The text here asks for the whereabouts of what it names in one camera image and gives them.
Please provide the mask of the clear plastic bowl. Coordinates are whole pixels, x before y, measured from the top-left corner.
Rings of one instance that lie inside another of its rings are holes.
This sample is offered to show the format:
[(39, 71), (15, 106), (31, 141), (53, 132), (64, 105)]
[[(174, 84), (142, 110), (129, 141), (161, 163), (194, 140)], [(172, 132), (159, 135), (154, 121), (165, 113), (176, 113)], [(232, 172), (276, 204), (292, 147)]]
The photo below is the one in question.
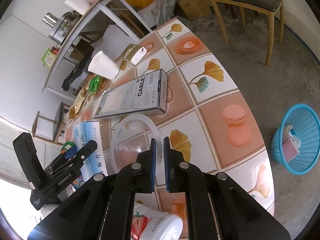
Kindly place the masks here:
[(114, 173), (134, 163), (139, 153), (156, 140), (156, 169), (162, 161), (162, 137), (153, 121), (142, 114), (131, 114), (117, 124), (112, 133), (110, 162)]

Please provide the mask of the white strawberry yogurt tub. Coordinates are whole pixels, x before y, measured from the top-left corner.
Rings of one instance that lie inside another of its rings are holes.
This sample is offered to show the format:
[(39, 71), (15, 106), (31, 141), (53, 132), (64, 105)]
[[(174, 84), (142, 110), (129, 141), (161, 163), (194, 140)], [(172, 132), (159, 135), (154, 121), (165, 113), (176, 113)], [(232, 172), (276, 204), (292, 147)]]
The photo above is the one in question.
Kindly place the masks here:
[(175, 214), (152, 210), (135, 203), (131, 239), (179, 239), (183, 231), (183, 220)]

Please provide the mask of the blue white flat box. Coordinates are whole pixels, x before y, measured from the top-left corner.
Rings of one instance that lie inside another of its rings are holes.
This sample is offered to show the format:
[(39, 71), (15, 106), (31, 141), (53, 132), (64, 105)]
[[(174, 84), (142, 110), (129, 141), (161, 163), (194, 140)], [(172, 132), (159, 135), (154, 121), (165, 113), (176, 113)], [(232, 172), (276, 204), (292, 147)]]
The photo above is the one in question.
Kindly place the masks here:
[(73, 127), (77, 151), (80, 151), (83, 165), (80, 168), (84, 181), (100, 173), (107, 176), (107, 168), (103, 154), (100, 126), (97, 121), (83, 121)]

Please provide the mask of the dark yellow snack packet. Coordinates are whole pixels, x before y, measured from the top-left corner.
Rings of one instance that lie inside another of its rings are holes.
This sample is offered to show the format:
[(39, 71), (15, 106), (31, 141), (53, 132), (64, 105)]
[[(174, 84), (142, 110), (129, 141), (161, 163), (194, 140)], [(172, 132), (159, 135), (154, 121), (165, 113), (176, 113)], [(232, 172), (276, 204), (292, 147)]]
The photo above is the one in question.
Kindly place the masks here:
[(75, 118), (75, 106), (72, 105), (71, 108), (69, 109), (69, 120), (73, 120)]

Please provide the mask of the blue plastic waste basket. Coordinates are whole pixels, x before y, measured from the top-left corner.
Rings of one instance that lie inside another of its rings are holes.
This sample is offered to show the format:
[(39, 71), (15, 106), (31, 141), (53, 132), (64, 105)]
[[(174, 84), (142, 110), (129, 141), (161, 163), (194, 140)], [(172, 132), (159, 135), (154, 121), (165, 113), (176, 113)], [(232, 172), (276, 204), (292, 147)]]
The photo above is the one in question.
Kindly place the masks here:
[(319, 159), (319, 117), (299, 103), (284, 115), (271, 142), (274, 160), (294, 175), (309, 172)]

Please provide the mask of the green snack packet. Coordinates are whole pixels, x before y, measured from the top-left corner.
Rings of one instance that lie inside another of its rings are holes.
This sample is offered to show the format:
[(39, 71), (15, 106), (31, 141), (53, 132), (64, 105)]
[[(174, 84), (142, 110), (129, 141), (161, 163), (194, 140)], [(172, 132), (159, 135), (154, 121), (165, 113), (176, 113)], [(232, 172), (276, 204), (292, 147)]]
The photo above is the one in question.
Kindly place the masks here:
[(96, 75), (93, 78), (91, 78), (89, 84), (88, 84), (88, 93), (89, 94), (95, 94), (98, 91), (98, 88), (100, 86), (100, 76)]

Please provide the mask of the patterned tablecloth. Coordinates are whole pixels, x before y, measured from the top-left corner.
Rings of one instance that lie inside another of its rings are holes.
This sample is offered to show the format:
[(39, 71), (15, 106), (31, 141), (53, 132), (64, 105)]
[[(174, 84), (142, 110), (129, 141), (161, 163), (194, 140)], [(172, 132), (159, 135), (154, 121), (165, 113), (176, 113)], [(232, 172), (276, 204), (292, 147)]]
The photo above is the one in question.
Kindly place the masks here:
[[(93, 120), (103, 92), (152, 71), (168, 75), (167, 111), (150, 115), (161, 137), (169, 137), (173, 150), (203, 172), (226, 172), (254, 200), (274, 215), (274, 184), (268, 153), (244, 97), (222, 64), (204, 43), (178, 19), (172, 19), (139, 43), (147, 49), (142, 63), (133, 66), (117, 58), (115, 81), (85, 99), (73, 120), (67, 114), (67, 141), (74, 140), (73, 127)], [(107, 167), (112, 133), (124, 118), (100, 120)], [(156, 175), (155, 193), (138, 194), (137, 200), (152, 210), (178, 215), (183, 220), (180, 239), (189, 239), (184, 193), (165, 188), (164, 167)]]

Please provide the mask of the white paper cup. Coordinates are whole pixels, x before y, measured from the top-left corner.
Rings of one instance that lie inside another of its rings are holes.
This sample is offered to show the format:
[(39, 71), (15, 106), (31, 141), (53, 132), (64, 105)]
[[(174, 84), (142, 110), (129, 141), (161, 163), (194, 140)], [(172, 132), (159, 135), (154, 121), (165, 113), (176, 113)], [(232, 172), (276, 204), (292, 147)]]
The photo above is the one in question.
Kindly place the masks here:
[(88, 71), (112, 80), (119, 74), (120, 69), (103, 51), (99, 51), (91, 60)]

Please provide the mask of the gold white coffee packet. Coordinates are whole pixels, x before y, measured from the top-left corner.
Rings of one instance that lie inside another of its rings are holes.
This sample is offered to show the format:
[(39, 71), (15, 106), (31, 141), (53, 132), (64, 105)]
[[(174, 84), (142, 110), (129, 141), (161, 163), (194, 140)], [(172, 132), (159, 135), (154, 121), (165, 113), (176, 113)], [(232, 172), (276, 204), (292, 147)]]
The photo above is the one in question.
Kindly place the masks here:
[(144, 46), (129, 44), (121, 54), (121, 58), (133, 65), (140, 63), (142, 58), (147, 54), (147, 49)]

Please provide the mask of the steel cooking pot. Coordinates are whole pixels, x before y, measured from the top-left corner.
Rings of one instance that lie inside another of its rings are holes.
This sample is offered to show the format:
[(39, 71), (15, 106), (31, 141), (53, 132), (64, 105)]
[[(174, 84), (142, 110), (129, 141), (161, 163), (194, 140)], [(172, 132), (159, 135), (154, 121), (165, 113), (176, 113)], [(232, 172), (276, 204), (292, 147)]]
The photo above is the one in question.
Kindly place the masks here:
[(48, 12), (43, 17), (42, 22), (51, 27), (49, 38), (58, 45), (62, 45), (81, 17), (82, 15), (74, 10), (64, 13), (60, 18)]

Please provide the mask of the white pillow sack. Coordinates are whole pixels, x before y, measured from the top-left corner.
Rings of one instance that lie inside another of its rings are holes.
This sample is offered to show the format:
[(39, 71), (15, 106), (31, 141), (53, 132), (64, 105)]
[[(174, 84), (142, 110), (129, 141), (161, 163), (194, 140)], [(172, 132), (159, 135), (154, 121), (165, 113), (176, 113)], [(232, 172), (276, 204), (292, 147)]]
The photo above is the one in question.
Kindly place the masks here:
[(94, 48), (92, 57), (99, 51), (102, 51), (105, 55), (114, 60), (122, 54), (129, 44), (135, 43), (136, 42), (131, 37), (127, 36), (117, 25), (109, 25), (102, 38), (91, 44)]

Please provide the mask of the paper towel roll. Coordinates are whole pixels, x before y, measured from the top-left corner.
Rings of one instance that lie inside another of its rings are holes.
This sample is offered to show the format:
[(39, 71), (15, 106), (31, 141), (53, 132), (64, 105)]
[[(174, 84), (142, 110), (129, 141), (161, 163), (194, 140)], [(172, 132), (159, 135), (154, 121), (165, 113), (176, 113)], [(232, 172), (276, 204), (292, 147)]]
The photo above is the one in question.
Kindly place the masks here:
[(80, 15), (84, 15), (91, 7), (84, 0), (65, 0), (65, 4), (78, 12)]

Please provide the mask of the white metal shelf table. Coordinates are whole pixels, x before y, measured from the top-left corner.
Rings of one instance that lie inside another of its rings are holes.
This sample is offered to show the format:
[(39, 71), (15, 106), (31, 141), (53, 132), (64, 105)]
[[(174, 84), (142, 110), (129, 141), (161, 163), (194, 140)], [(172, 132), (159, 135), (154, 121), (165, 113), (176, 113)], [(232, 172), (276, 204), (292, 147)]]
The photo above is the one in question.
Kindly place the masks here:
[[(75, 27), (71, 30), (69, 35), (67, 36), (65, 42), (62, 44), (61, 49), (59, 50), (53, 65), (49, 71), (49, 74), (45, 80), (45, 83), (42, 88), (42, 92), (45, 89), (48, 89), (48, 81), (55, 74), (58, 66), (60, 65), (64, 55), (67, 53), (70, 46), (73, 44), (73, 41), (80, 35), (80, 32), (84, 29), (84, 27), (98, 14), (99, 12), (103, 12), (109, 19), (111, 19), (122, 31), (124, 31), (129, 37), (131, 37), (135, 42), (139, 42), (140, 38), (110, 9), (107, 7), (113, 0), (99, 0), (97, 3), (92, 5), (86, 13), (80, 18), (80, 20), (76, 23)], [(128, 11), (130, 11), (139, 22), (144, 25), (144, 27), (148, 30), (148, 32), (152, 32), (151, 28), (148, 24), (140, 17), (140, 15), (127, 3), (125, 0), (120, 1)]]

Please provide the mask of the cardboard box by fridge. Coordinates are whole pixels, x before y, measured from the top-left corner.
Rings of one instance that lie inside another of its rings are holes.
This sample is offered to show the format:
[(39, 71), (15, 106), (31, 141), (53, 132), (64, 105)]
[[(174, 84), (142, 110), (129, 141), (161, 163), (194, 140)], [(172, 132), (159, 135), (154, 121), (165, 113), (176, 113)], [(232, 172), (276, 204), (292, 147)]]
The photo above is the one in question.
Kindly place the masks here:
[(190, 21), (212, 13), (207, 0), (177, 0), (177, 4)]

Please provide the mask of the wooden chair dark seat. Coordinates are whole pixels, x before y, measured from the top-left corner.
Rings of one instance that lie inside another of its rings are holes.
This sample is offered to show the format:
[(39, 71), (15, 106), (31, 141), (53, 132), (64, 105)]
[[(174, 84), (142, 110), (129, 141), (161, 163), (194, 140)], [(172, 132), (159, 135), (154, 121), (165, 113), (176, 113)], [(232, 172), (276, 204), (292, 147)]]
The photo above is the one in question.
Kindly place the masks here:
[(246, 17), (244, 9), (250, 9), (259, 13), (262, 13), (268, 17), (268, 46), (266, 53), (265, 66), (269, 66), (274, 43), (274, 19), (276, 13), (280, 13), (280, 33), (279, 43), (283, 41), (284, 35), (284, 6), (283, 0), (211, 0), (214, 11), (217, 15), (217, 19), (220, 25), (222, 38), (224, 44), (228, 44), (227, 32), (225, 29), (224, 21), (218, 7), (218, 3), (224, 3), (227, 5), (236, 5), (240, 8), (242, 25), (246, 25)]

